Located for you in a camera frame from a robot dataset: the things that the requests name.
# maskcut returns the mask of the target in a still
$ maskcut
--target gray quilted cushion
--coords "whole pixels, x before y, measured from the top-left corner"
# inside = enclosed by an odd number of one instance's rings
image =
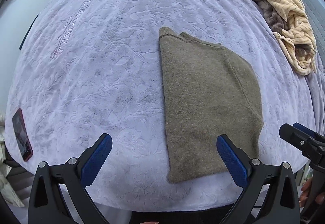
[[[325,66],[325,9],[318,0],[302,0],[316,38],[318,53]]]

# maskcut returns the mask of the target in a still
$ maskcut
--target metal screw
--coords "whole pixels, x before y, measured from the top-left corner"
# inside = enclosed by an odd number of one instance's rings
[[[76,158],[71,158],[68,161],[69,164],[75,164],[76,162],[77,162],[77,159]]]
[[[284,162],[283,163],[283,167],[289,169],[290,168],[290,164],[288,162]]]
[[[260,165],[260,160],[259,159],[253,159],[252,161],[251,161],[251,163],[252,164],[254,164],[254,165]]]
[[[40,162],[40,163],[38,164],[38,166],[41,167],[41,168],[43,168],[45,165],[46,165],[45,162]]]

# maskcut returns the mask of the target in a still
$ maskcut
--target lavender blanket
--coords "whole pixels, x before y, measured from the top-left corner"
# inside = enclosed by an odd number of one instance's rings
[[[222,43],[253,67],[264,127],[259,158],[306,162],[278,136],[283,123],[324,133],[324,69],[298,76],[251,0],[51,0],[33,25],[10,90],[5,142],[35,173],[40,161],[65,163],[103,133],[113,149],[87,190],[95,202],[134,211],[189,211],[234,202],[229,173],[167,181],[163,80],[158,30]],[[20,156],[12,116],[22,108],[34,155]]]

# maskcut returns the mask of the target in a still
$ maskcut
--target finger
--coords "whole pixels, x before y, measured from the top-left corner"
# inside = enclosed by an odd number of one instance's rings
[[[309,189],[303,191],[303,192],[301,193],[300,197],[299,197],[299,201],[303,201],[303,200],[305,200],[305,198],[308,197],[308,195],[309,195],[309,191],[310,191]]]
[[[318,196],[316,197],[316,203],[317,203],[318,205],[323,204],[323,203],[324,203],[324,200],[325,200],[325,193],[321,193],[320,195],[318,195]]]
[[[311,182],[313,181],[313,178],[309,178],[306,183],[303,184],[302,188],[301,188],[301,191],[305,191],[307,190],[308,188],[311,187]]]
[[[308,197],[305,197],[304,200],[299,201],[299,207],[304,207]]]

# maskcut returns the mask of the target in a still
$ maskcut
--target phone screen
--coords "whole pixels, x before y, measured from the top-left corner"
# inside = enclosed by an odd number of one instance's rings
[[[15,115],[12,117],[12,124],[14,127],[14,132],[18,143],[19,151],[24,161],[27,162],[29,158],[33,155],[33,150],[31,148],[27,136],[26,127],[25,127],[24,118],[22,116],[21,109],[18,109]]]

